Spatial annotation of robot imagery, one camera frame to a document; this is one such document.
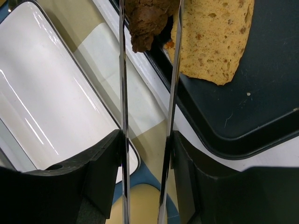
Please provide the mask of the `metal serving tongs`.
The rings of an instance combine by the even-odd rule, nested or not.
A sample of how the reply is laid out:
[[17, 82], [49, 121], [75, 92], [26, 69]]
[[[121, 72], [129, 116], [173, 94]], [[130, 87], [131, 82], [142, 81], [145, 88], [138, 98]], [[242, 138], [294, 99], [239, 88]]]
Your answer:
[[[166, 142], [164, 150], [164, 161], [162, 169], [161, 189], [159, 196], [159, 210], [157, 223], [163, 224], [166, 215], [166, 198], [167, 198], [167, 184], [169, 169], [171, 163], [171, 153], [173, 150], [173, 124], [176, 110], [176, 99], [179, 79], [180, 66], [180, 51], [183, 34], [183, 12], [184, 1], [180, 1], [178, 8], [178, 22], [176, 33], [175, 56], [172, 70], [171, 91], [168, 111], [168, 121], [166, 130]], [[124, 224], [130, 223], [130, 179], [129, 179], [129, 122], [128, 122], [128, 92], [127, 92], [127, 68], [126, 68], [126, 41], [124, 32], [125, 21], [125, 1], [121, 0], [119, 5], [119, 71], [120, 71], [120, 97], [121, 97], [121, 131], [124, 149], [121, 152], [121, 167], [122, 167], [122, 222]]]

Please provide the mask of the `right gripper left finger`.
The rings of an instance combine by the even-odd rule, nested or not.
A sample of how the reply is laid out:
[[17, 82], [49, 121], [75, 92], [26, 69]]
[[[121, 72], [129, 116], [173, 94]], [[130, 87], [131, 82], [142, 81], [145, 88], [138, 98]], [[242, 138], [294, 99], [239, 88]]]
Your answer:
[[121, 132], [46, 170], [0, 169], [3, 224], [91, 224], [110, 217]]

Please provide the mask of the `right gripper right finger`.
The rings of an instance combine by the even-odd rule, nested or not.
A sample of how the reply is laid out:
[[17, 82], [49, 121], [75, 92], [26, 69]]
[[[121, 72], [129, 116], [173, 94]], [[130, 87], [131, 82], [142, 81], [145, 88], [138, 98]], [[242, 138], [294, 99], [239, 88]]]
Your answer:
[[183, 224], [296, 224], [299, 170], [251, 167], [233, 170], [173, 137], [173, 168]]

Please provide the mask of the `brown chocolate croissant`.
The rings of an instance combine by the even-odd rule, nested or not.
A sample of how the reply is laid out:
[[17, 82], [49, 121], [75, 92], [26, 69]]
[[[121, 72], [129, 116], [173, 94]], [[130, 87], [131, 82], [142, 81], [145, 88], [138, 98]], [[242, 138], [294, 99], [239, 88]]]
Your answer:
[[132, 50], [143, 53], [151, 49], [154, 37], [165, 28], [168, 18], [178, 10], [179, 0], [126, 0]]

